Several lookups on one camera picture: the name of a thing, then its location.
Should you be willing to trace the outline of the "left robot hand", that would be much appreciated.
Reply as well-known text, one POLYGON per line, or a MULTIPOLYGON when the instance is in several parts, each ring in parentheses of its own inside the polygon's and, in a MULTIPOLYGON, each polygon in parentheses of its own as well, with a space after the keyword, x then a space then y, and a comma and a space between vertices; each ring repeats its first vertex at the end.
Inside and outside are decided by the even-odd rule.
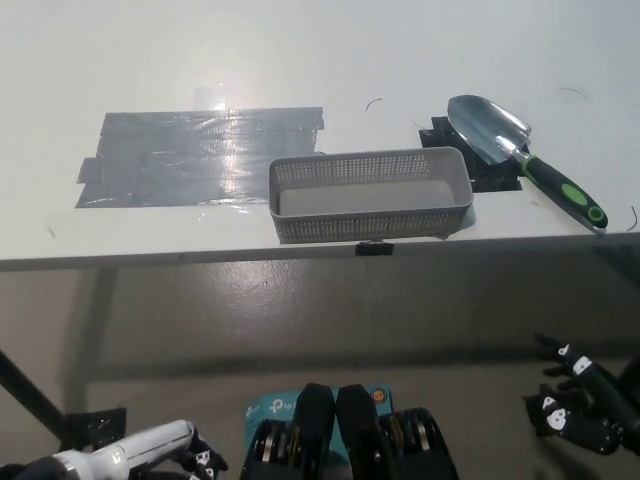
POLYGON ((176 420, 126 436, 94 452, 66 450, 53 455, 73 479, 127 479, 171 460, 193 479, 216 479, 229 469, 224 458, 187 420, 176 420))

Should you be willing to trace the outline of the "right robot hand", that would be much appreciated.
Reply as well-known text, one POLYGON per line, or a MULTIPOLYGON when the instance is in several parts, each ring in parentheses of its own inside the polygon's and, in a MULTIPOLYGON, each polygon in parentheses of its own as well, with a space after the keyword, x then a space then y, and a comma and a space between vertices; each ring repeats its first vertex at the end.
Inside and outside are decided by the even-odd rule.
POLYGON ((602 456, 619 448, 638 455, 639 358, 615 375, 573 343, 541 333, 535 339, 537 357, 555 363, 543 374, 564 379, 555 386, 542 383, 522 397, 535 434, 602 456))

